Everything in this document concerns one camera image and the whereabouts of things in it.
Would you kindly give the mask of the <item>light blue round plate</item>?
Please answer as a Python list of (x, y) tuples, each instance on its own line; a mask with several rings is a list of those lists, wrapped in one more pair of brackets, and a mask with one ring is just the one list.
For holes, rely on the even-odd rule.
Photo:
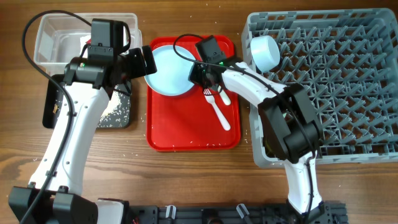
[(193, 62), (178, 56), (173, 45), (158, 47), (152, 53), (157, 72), (145, 76), (152, 90), (164, 96), (178, 96), (194, 86), (189, 80)]

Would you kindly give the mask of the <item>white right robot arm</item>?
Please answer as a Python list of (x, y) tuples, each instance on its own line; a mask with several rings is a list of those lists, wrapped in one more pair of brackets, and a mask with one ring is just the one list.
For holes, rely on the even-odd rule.
[(321, 214), (323, 200), (317, 187), (315, 159), (322, 127), (304, 87), (268, 80), (247, 63), (228, 58), (216, 38), (201, 38), (195, 47), (200, 56), (190, 81), (204, 94), (229, 90), (257, 108), (266, 148), (283, 161), (289, 185), (288, 204), (304, 223)]

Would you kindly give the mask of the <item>white plastic spoon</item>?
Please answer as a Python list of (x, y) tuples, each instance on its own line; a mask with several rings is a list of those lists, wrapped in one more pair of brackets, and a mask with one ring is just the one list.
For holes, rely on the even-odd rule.
[(218, 86), (218, 93), (219, 93), (223, 103), (226, 106), (229, 106), (231, 104), (231, 100), (230, 100), (229, 96), (226, 94), (226, 92), (224, 91), (224, 89), (221, 86)]

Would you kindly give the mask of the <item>light blue bowl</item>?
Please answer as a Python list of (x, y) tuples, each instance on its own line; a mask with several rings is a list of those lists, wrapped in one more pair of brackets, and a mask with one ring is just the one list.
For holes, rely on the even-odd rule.
[(253, 38), (251, 40), (251, 53), (256, 67), (262, 73), (272, 70), (280, 62), (277, 42), (269, 35)]

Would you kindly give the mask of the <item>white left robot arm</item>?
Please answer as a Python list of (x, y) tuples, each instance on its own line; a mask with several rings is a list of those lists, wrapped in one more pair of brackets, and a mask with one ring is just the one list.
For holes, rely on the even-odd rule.
[(91, 41), (65, 66), (56, 87), (63, 101), (52, 137), (27, 187), (14, 187), (9, 206), (20, 223), (131, 223), (125, 200), (82, 197), (94, 133), (117, 85), (156, 72), (151, 48), (131, 48), (123, 21), (93, 19)]

